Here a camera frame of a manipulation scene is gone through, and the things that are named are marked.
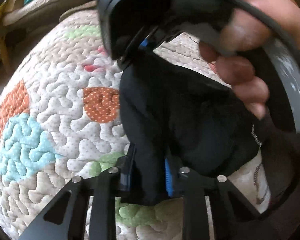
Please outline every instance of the blue fabric patch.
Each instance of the blue fabric patch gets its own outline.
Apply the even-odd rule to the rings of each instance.
[[[0,175],[5,181],[20,181],[38,173],[62,157],[55,153],[40,124],[29,114],[11,117],[2,133]]]
[[[141,46],[141,47],[146,47],[146,46],[148,46],[148,40],[147,40],[147,39],[144,39],[143,42],[141,42],[140,46]]]
[[[173,197],[172,175],[169,167],[169,162],[167,159],[165,159],[164,161],[164,166],[166,170],[166,191],[169,197]]]

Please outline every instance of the white quilted fabric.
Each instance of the white quilted fabric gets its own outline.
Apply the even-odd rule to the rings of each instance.
[[[96,12],[89,10],[71,15],[25,57],[0,96],[1,104],[7,93],[23,79],[30,97],[30,116],[43,130],[40,140],[45,136],[45,143],[50,143],[55,151],[52,153],[55,154],[55,161],[38,168],[26,178],[9,181],[2,179],[0,175],[0,225],[12,239],[19,237],[69,179],[75,175],[91,177],[96,161],[109,154],[124,153],[128,148],[129,141],[119,117],[112,122],[97,123],[83,110],[84,88],[119,88],[121,72],[115,62],[98,51],[101,45]],[[170,43],[163,44],[156,53],[171,63],[193,69],[221,82],[200,58],[195,38],[188,34],[182,34]],[[85,65],[92,64],[100,68],[93,72],[84,69]],[[31,126],[29,122],[24,123],[24,127]],[[5,134],[7,133],[4,132],[2,137],[10,136]],[[0,137],[0,150],[2,147],[7,147],[7,143]],[[33,149],[38,150],[39,147],[35,145]],[[256,179],[260,185],[258,188],[254,184]],[[240,190],[249,195],[249,200],[261,212],[267,208],[270,192],[261,167],[260,154],[237,171],[231,180],[236,185],[241,185]],[[263,204],[257,204],[256,199],[262,197]],[[153,212],[156,219],[151,220],[151,223],[135,225],[129,219],[118,221],[118,239],[181,239],[180,199],[161,203]]]

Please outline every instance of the black fabric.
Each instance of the black fabric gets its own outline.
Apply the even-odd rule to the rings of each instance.
[[[262,120],[262,126],[267,131],[261,148],[262,163],[274,204],[294,178],[300,159],[300,134],[277,129],[269,114]]]
[[[278,232],[266,221],[253,220],[238,224],[231,240],[280,240]]]
[[[167,198],[168,148],[202,175],[228,176],[256,156],[265,136],[228,87],[149,51],[123,71],[120,114],[137,151],[133,190],[142,191],[126,201],[143,205]]]

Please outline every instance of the black cloth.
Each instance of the black cloth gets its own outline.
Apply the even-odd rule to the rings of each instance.
[[[231,175],[256,156],[265,134],[232,91],[156,54],[139,50],[123,71],[120,115],[134,144],[130,203],[154,205],[167,198],[167,149],[201,175]]]

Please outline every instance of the pink fabric patch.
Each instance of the pink fabric patch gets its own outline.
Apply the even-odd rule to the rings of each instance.
[[[208,63],[208,65],[209,65],[209,67],[211,68],[211,70],[212,70],[215,74],[218,75],[218,71],[217,71],[217,69],[216,69],[216,62],[213,61],[213,62],[211,62],[211,63]]]
[[[97,52],[101,53],[103,56],[108,56],[108,53],[106,52],[105,48],[102,45],[99,46]]]
[[[100,66],[95,66],[95,65],[86,65],[84,67],[84,70],[88,71],[88,72],[92,72],[96,69],[100,68]]]

